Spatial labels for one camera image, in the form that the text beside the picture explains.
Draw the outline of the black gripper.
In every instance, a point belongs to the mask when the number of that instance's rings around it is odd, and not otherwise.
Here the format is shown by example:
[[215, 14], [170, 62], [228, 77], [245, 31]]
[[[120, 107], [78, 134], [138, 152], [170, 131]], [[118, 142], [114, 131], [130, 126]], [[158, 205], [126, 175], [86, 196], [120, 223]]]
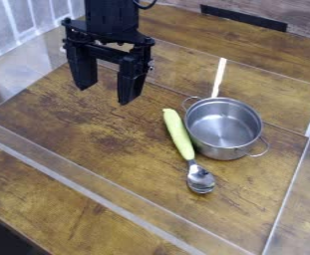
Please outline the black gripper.
[[149, 10], [156, 0], [85, 0], [85, 20], [66, 18], [63, 40], [71, 74], [83, 91], [98, 82], [98, 61], [121, 60], [118, 98], [126, 105], [141, 94], [152, 68], [152, 48], [156, 39], [140, 32], [140, 12]]

